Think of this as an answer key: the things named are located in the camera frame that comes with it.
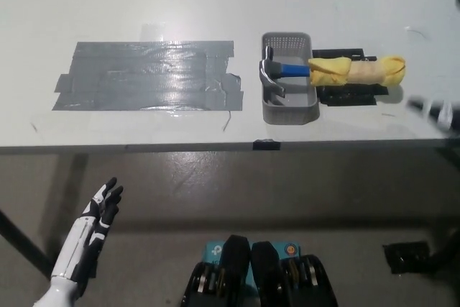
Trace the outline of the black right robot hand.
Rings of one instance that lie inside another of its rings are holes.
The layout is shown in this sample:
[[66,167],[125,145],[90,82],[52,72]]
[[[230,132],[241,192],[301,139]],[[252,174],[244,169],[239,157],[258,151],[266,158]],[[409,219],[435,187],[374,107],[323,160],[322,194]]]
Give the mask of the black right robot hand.
[[459,136],[459,102],[411,97],[407,107],[449,137]]

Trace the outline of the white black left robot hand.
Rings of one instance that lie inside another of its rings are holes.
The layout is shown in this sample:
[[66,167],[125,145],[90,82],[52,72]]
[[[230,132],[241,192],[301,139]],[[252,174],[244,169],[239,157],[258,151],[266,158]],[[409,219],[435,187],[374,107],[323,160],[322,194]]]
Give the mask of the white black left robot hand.
[[74,221],[57,257],[52,278],[75,280],[85,253],[105,242],[123,192],[123,187],[116,183],[115,177],[104,183]]

